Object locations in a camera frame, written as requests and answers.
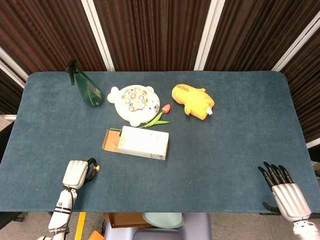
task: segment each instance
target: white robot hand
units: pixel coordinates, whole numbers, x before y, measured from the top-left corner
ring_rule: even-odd
[[[90,176],[86,178],[90,164],[93,164],[93,170]],[[69,232],[69,220],[77,199],[76,190],[81,188],[83,184],[92,181],[100,169],[100,166],[97,165],[97,161],[93,157],[88,161],[72,160],[69,162],[62,181],[65,190],[60,193],[48,226],[53,238],[43,236],[38,238],[38,240],[65,239],[66,234]]]
[[[269,165],[263,162],[267,173],[262,167],[258,167],[269,185],[278,207],[272,207],[263,202],[263,206],[269,211],[281,214],[285,219],[293,222],[293,232],[298,239],[320,240],[320,230],[308,219],[311,210],[300,188],[295,184],[289,172],[281,165]]]

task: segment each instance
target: white box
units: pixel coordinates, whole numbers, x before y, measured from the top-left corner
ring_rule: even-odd
[[[168,132],[123,126],[117,148],[123,154],[165,160],[168,141]]]

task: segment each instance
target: metal frame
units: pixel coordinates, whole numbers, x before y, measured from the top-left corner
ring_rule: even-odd
[[[0,58],[8,64],[22,79],[27,81],[29,75],[21,66],[0,46]]]
[[[5,115],[0,115],[0,117],[3,117],[5,120],[7,121],[14,121],[16,120],[17,118],[17,115],[8,115],[8,114],[5,114]]]
[[[104,32],[102,30],[98,13],[93,0],[81,0],[86,17],[90,23],[95,41],[100,50],[104,65],[108,71],[114,72],[115,67],[111,59],[109,48],[106,42]]]
[[[15,81],[21,88],[25,88],[26,83],[21,80],[18,75],[16,75],[7,65],[5,65],[1,60],[0,60],[0,69],[5,72],[13,81]]]
[[[205,68],[224,5],[225,0],[211,0],[194,64],[194,71],[202,71]]]
[[[319,28],[320,28],[320,11],[315,15],[315,17],[311,20],[311,22],[300,33],[300,35],[291,44],[291,46],[283,54],[283,56],[279,59],[279,61],[274,65],[274,67],[272,68],[272,71],[280,72]]]
[[[310,148],[312,148],[312,147],[314,147],[314,146],[317,146],[317,145],[319,145],[319,144],[320,144],[320,137],[317,138],[316,140],[313,140],[313,141],[308,142],[308,143],[306,144],[306,148],[307,148],[307,149],[310,149]]]

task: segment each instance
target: cardboard box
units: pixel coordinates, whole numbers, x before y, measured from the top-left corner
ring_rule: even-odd
[[[144,220],[141,212],[104,212],[103,217],[113,229],[152,226]]]
[[[102,147],[106,151],[165,160],[168,141],[167,132],[124,126],[121,132],[109,129]]]

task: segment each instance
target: yellow floor tape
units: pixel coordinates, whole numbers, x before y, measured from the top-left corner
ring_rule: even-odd
[[[76,226],[74,240],[81,240],[82,232],[84,230],[85,220],[86,220],[86,212],[82,211],[79,214],[78,225]]]

